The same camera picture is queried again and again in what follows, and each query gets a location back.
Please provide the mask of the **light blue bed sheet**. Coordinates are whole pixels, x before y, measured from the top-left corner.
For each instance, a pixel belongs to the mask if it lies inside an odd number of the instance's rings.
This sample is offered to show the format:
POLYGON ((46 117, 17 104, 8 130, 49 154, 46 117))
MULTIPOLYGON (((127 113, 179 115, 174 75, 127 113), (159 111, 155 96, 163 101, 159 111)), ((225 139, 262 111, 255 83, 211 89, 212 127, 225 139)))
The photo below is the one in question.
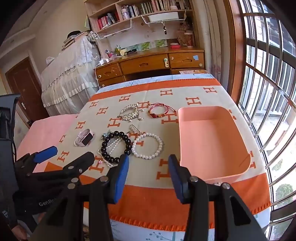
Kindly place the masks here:
POLYGON ((214 79, 214 76, 210 73, 190 73, 190 74, 174 74, 174 75, 165 75, 165 76, 157 76, 157 77, 148 77, 137 80, 125 81, 122 83, 117 83, 113 85, 109 85, 106 87, 100 87, 100 89, 96 92, 96 94, 108 92, 111 90, 116 90, 120 88, 136 86, 141 84, 153 83, 153 82, 161 82, 161 81, 173 81, 178 79, 214 79))

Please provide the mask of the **pink plastic tray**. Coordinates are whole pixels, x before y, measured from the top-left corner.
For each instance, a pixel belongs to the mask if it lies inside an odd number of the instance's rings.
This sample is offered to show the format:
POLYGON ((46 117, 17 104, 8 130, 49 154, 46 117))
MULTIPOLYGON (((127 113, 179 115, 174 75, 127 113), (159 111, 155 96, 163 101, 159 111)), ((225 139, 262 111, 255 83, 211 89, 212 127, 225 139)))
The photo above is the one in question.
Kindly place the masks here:
POLYGON ((193 176, 214 183, 233 183, 251 165, 240 131, 229 111, 221 106, 178 110, 180 165, 193 176))

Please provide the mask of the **silver rhinestone hair claw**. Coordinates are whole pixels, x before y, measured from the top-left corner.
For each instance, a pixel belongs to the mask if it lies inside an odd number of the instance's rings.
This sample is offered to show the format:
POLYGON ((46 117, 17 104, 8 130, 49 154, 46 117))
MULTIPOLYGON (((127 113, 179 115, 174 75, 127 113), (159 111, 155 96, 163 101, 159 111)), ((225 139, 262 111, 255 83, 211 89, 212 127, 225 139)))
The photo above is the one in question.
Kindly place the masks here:
POLYGON ((138 119, 139 121, 143 121, 144 118, 140 117, 141 110, 138 108, 139 103, 129 104, 125 106, 120 114, 117 116, 122 121, 129 121, 131 122, 134 119, 138 119))

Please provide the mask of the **beige curtain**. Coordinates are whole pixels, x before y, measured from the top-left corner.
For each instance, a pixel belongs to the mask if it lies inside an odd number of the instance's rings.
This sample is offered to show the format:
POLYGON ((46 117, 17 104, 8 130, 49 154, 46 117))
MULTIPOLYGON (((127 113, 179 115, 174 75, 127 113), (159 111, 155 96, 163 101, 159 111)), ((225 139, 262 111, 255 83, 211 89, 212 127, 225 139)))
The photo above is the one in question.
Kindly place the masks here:
POLYGON ((192 1, 200 48, 205 51, 205 68, 224 87, 228 85, 230 39, 223 1, 192 1))

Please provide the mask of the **orange beige H blanket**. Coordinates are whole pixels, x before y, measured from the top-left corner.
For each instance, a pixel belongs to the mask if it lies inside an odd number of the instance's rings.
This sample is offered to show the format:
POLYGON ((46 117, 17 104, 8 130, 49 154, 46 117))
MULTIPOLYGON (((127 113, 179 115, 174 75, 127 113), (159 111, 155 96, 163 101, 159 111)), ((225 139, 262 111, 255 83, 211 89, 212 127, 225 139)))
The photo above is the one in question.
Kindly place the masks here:
POLYGON ((229 111, 251 155, 249 170, 231 183, 261 226, 270 216, 270 197, 264 162, 256 141, 240 110, 215 79, 178 79, 130 86, 94 95, 72 123, 58 153, 46 171, 60 170, 71 161, 92 152, 95 161, 82 175, 83 183, 91 183, 109 170, 98 154, 101 135, 108 130, 129 132, 130 123, 117 116, 127 105, 139 103, 144 120, 133 120, 147 137, 129 134, 136 143, 138 157, 130 156, 130 165, 123 195, 118 204, 109 207, 117 225, 127 224, 144 229, 182 232, 186 227, 189 208, 182 205, 174 192, 168 168, 168 157, 180 153, 178 110, 187 107, 221 106, 229 111), (95 133, 86 147, 74 146, 79 132, 95 133))

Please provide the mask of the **metal window grille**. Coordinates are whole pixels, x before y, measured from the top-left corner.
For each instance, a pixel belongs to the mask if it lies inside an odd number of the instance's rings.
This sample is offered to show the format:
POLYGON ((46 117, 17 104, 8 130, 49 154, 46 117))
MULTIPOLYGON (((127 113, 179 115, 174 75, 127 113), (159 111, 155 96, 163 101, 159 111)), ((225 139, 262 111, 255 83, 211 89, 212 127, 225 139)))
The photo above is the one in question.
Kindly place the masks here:
POLYGON ((270 191, 269 240, 295 218, 295 42, 262 1, 240 1, 246 58, 239 108, 264 161, 270 191))

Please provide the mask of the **brown wooden door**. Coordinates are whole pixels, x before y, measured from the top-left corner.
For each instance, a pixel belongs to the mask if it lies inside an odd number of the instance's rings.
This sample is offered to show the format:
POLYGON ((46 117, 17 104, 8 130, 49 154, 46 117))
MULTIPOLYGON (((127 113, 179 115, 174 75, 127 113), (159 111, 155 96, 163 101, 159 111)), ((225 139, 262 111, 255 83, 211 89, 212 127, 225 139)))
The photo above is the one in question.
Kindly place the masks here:
POLYGON ((13 93, 19 93, 19 106, 31 126, 33 122, 49 117, 41 99, 41 85, 27 57, 5 73, 8 85, 13 93))

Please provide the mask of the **pink smart watch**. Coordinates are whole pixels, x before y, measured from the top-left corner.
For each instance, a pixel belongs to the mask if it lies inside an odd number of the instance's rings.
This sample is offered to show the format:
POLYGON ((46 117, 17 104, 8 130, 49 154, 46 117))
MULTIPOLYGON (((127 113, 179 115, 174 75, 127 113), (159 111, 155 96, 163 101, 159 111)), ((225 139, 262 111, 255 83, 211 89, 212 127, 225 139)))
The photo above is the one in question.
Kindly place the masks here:
POLYGON ((95 137, 95 133, 93 133, 90 129, 85 129, 79 132, 78 136, 74 140, 74 146, 86 147, 92 142, 94 137, 95 137))

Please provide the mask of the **wooden desk with drawers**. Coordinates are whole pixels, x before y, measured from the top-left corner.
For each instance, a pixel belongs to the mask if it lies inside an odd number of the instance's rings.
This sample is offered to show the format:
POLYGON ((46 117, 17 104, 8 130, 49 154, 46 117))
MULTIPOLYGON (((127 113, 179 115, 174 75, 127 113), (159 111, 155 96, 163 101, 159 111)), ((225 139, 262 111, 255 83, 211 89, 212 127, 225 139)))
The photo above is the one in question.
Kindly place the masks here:
POLYGON ((170 74, 180 70, 205 70, 205 51, 197 48, 170 47, 139 51, 97 66, 99 87, 170 74))

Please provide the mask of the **wooden bookshelf with books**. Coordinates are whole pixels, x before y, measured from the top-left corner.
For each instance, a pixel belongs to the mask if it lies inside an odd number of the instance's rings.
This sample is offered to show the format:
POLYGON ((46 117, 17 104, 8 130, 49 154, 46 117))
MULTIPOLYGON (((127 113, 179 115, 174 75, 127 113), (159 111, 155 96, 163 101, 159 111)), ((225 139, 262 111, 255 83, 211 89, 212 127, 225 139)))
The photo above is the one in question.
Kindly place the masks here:
POLYGON ((191 12, 192 1, 85 1, 91 29, 105 34, 112 27, 140 16, 191 12))

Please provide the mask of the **white lace covered furniture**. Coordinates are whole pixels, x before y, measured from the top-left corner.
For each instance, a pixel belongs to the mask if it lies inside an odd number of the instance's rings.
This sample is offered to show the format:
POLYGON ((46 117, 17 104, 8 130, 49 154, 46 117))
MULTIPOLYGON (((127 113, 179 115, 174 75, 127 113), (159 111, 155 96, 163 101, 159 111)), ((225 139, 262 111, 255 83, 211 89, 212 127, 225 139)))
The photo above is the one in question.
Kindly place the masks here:
POLYGON ((97 46, 83 36, 43 70, 41 98, 50 116, 81 111, 99 89, 94 72, 99 60, 97 46))

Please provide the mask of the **orange magazine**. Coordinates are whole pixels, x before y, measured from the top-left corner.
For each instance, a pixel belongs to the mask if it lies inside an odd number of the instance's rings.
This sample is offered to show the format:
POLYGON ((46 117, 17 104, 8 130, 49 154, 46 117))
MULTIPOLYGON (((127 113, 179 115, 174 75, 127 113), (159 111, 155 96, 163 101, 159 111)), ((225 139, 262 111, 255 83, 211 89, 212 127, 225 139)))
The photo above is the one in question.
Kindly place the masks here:
POLYGON ((208 74, 206 70, 180 70, 180 74, 208 74))

